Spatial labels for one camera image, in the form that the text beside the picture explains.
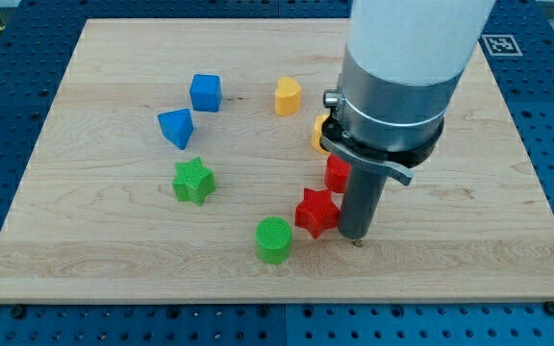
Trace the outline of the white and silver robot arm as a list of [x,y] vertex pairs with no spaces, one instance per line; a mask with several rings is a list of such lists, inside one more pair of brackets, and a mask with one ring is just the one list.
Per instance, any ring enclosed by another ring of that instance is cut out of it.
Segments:
[[350,185],[407,185],[441,136],[444,114],[493,0],[355,0],[322,145]]

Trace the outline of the yellow block behind arm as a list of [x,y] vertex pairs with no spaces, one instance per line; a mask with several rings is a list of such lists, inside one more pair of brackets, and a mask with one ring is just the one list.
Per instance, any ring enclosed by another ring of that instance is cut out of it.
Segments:
[[316,149],[316,151],[322,155],[328,155],[329,152],[327,150],[325,150],[322,146],[321,146],[321,137],[322,137],[322,125],[324,123],[324,121],[329,117],[328,114],[321,114],[321,115],[318,115],[316,118],[315,118],[315,123],[314,123],[314,126],[313,126],[313,132],[312,132],[312,139],[311,139],[311,144],[312,144],[312,147],[314,149]]

